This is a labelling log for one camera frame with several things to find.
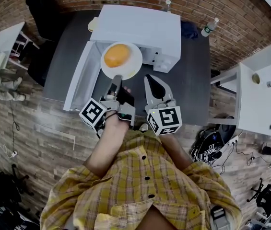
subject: plate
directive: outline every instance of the plate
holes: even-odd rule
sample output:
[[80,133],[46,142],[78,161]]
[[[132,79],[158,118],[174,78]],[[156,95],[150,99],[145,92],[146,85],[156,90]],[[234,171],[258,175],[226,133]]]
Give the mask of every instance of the plate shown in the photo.
[[[105,54],[106,52],[116,44],[125,44],[130,49],[130,57],[129,59],[119,67],[110,68],[105,63]],[[111,44],[109,47],[105,49],[101,56],[101,69],[103,73],[109,78],[113,79],[116,75],[121,75],[122,80],[132,78],[138,71],[141,69],[141,65],[143,63],[143,56],[141,54],[140,49],[133,43],[127,42],[116,42]]]

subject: blue cloth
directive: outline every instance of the blue cloth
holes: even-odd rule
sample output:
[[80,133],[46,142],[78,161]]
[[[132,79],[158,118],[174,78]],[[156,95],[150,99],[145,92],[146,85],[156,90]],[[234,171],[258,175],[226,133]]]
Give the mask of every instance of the blue cloth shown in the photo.
[[197,26],[189,21],[181,21],[181,35],[186,38],[198,38]]

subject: dark table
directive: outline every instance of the dark table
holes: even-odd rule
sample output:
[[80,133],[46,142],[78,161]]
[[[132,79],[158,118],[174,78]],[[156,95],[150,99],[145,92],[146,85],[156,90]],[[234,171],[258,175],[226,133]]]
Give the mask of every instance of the dark table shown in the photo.
[[[88,23],[100,11],[76,12],[66,27],[50,64],[43,97],[65,101],[73,73],[91,33]],[[132,89],[135,98],[136,115],[147,116],[144,108],[144,76],[152,74],[166,82],[180,106],[182,121],[186,124],[204,126],[208,122],[210,100],[210,48],[209,38],[192,40],[181,37],[181,59],[169,73],[153,71],[153,67],[142,65],[141,70],[131,79],[123,81]],[[94,87],[93,98],[99,100],[110,84],[102,70]]]

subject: brick wall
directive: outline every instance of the brick wall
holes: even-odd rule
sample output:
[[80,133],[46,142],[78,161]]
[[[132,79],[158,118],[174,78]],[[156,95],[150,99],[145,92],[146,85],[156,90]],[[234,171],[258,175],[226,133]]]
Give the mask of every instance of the brick wall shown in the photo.
[[[210,35],[211,67],[224,70],[271,44],[271,7],[264,0],[171,0],[172,12],[200,28],[220,19]],[[57,0],[62,12],[100,9],[122,4],[160,10],[165,0]],[[26,21],[25,30],[37,40],[35,22],[25,0],[0,0],[0,30]]]

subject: plaid shirt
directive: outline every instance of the plaid shirt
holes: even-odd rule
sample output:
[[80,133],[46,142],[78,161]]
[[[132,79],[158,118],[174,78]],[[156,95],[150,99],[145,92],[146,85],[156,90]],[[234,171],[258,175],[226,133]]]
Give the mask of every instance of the plaid shirt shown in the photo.
[[41,229],[63,229],[73,213],[79,229],[137,228],[155,206],[177,229],[210,229],[211,204],[222,206],[235,225],[242,218],[228,186],[203,162],[178,170],[155,138],[125,142],[103,178],[85,166],[65,172],[50,192]]

